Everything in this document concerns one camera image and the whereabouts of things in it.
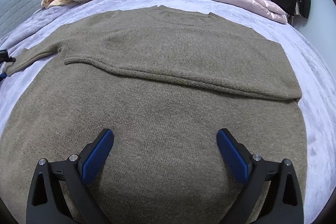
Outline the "olive brown knit sweater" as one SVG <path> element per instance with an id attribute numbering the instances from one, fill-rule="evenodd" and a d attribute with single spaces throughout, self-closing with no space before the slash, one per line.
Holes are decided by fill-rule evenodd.
<path id="1" fill-rule="evenodd" d="M 24 223 L 39 159 L 63 160 L 104 128 L 115 141 L 94 199 L 114 223 L 218 223 L 240 192 L 221 128 L 306 187 L 302 92 L 279 43 L 213 13 L 109 11 L 60 26 L 5 66 L 50 61 L 1 136 L 1 199 Z"/>

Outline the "lavender plush bedspread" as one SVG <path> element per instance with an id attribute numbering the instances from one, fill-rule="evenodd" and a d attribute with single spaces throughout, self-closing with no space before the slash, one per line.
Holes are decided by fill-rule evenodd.
<path id="1" fill-rule="evenodd" d="M 174 9 L 213 12 L 256 32 L 284 48 L 302 90 L 299 107 L 307 135 L 305 222 L 312 223 L 335 188 L 335 80 L 317 50 L 290 25 L 272 22 L 241 8 L 207 0 L 95 0 L 82 6 L 34 9 L 34 16 L 13 31 L 1 32 L 1 48 L 19 53 L 40 43 L 63 24 L 109 10 L 164 5 Z"/>

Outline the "black hanging garment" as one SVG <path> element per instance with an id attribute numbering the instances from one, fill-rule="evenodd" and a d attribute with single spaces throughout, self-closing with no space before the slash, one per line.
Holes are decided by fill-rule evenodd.
<path id="1" fill-rule="evenodd" d="M 295 8 L 297 0 L 271 0 L 280 8 L 282 8 L 288 15 L 295 15 Z"/>

